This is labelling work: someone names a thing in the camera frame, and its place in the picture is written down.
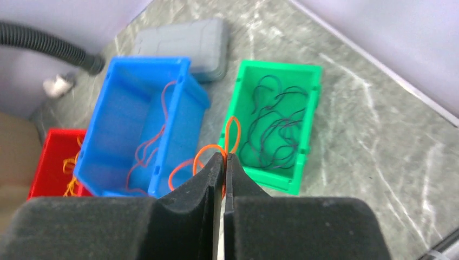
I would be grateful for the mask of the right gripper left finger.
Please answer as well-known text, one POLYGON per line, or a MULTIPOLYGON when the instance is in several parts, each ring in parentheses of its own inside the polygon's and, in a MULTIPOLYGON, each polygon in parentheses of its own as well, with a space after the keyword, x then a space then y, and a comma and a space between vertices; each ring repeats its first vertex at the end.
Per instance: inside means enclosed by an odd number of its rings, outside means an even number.
POLYGON ((153 197, 39 197, 1 237, 1 259, 216 259, 223 159, 153 197))

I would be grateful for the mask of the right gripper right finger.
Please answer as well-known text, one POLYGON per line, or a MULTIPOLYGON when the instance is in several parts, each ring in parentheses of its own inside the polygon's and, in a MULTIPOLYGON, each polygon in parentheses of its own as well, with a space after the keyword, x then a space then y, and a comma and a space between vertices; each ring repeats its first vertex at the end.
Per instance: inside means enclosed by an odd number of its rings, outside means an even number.
POLYGON ((226 259, 390 259, 379 222, 351 197, 273 197, 227 159, 226 259))

